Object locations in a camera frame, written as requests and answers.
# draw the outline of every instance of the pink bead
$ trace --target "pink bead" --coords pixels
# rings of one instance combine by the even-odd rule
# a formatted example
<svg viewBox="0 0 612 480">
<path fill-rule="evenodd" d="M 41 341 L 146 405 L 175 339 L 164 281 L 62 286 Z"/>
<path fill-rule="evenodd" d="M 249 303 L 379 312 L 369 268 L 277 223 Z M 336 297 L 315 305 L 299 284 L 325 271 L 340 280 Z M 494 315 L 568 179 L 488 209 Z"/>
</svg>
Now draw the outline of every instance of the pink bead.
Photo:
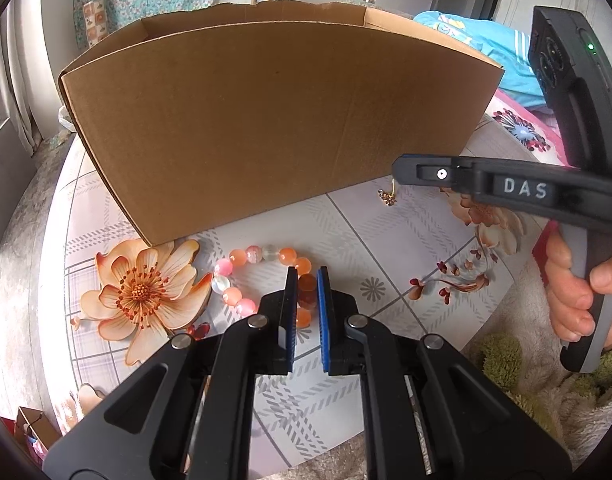
<svg viewBox="0 0 612 480">
<path fill-rule="evenodd" d="M 258 264 L 262 261 L 262 248 L 256 245 L 251 245 L 246 248 L 246 260 L 250 264 Z"/>
<path fill-rule="evenodd" d="M 241 317 L 252 316 L 254 313 L 257 312 L 257 305 L 253 300 L 249 300 L 248 298 L 242 298 L 235 306 L 235 312 L 240 314 Z"/>
<path fill-rule="evenodd" d="M 232 272 L 232 262 L 228 258 L 221 258 L 215 264 L 215 274 L 230 276 Z"/>
<path fill-rule="evenodd" d="M 230 286 L 224 290 L 222 298 L 224 298 L 224 303 L 227 305 L 235 306 L 241 300 L 241 291 L 236 286 Z"/>
</svg>

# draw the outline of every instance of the gray handle grip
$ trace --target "gray handle grip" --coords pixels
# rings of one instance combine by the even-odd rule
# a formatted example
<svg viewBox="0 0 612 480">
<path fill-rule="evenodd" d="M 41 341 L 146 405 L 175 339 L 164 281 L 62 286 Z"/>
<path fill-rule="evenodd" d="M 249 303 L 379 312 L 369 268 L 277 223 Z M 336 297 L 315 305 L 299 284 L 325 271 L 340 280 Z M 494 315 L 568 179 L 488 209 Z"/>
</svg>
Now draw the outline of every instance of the gray handle grip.
<svg viewBox="0 0 612 480">
<path fill-rule="evenodd" d="M 560 225 L 561 236 L 573 255 L 571 271 L 578 278 L 589 279 L 593 267 L 612 256 L 612 237 L 585 228 Z M 604 343 L 612 323 L 612 294 L 594 294 L 589 310 L 595 320 L 595 331 L 577 342 L 566 342 L 560 361 L 571 372 L 590 373 L 599 366 Z"/>
</svg>

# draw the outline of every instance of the small box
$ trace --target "small box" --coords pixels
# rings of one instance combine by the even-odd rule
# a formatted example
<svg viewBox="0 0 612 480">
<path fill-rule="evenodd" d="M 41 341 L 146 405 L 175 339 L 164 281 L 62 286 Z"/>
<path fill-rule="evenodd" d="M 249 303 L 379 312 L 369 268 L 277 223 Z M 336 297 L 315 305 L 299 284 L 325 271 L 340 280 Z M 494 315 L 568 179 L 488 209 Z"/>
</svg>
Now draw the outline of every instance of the small box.
<svg viewBox="0 0 612 480">
<path fill-rule="evenodd" d="M 13 436 L 22 449 L 30 454 L 31 458 L 39 464 L 41 459 L 38 461 L 38 457 L 33 456 L 27 435 L 39 440 L 46 450 L 51 449 L 51 446 L 62 437 L 48 421 L 44 412 L 41 410 L 34 410 L 33 408 L 20 407 L 17 410 L 17 419 L 15 421 Z"/>
</svg>

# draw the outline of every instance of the orange bead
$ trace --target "orange bead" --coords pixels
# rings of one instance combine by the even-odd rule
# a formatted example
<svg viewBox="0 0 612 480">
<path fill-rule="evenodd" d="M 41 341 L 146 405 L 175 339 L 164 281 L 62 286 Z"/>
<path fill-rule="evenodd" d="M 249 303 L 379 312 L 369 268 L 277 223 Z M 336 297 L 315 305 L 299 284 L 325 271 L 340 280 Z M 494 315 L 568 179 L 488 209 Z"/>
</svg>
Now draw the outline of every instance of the orange bead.
<svg viewBox="0 0 612 480">
<path fill-rule="evenodd" d="M 295 269 L 297 269 L 297 275 L 308 274 L 312 269 L 310 260 L 308 258 L 297 258 L 293 263 Z"/>
<path fill-rule="evenodd" d="M 224 290 L 222 298 L 224 298 L 224 303 L 227 305 L 235 306 L 241 300 L 241 291 L 236 286 L 230 286 Z"/>
<path fill-rule="evenodd" d="M 297 281 L 297 288 L 299 290 L 315 290 L 317 288 L 317 278 L 308 272 L 302 274 Z"/>
<path fill-rule="evenodd" d="M 291 266 L 295 263 L 296 259 L 297 253 L 295 252 L 295 249 L 284 247 L 279 251 L 279 261 L 285 266 Z"/>
<path fill-rule="evenodd" d="M 306 328 L 310 326 L 310 312 L 305 308 L 297 308 L 297 328 Z"/>
<path fill-rule="evenodd" d="M 246 251 L 244 249 L 233 249 L 228 257 L 235 267 L 241 267 L 246 263 Z"/>
</svg>

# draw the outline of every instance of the brown cardboard box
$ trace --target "brown cardboard box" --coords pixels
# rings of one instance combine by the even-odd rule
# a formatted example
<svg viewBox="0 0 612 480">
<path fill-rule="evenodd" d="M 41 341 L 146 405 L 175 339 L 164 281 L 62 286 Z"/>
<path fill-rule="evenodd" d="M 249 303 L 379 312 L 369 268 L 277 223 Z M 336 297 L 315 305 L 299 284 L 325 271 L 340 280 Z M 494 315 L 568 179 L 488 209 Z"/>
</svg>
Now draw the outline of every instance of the brown cardboard box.
<svg viewBox="0 0 612 480">
<path fill-rule="evenodd" d="M 155 245 L 456 155 L 503 70 L 381 10 L 280 0 L 143 18 L 60 90 L 99 174 Z"/>
<path fill-rule="evenodd" d="M 57 442 L 62 436 L 57 430 L 52 427 L 44 412 L 34 410 L 33 408 L 20 407 L 17 410 L 17 420 L 15 421 L 14 438 L 22 449 L 30 453 L 29 445 L 26 439 L 26 431 L 31 431 L 30 434 L 37 437 L 45 449 L 51 449 L 51 446 Z"/>
</svg>

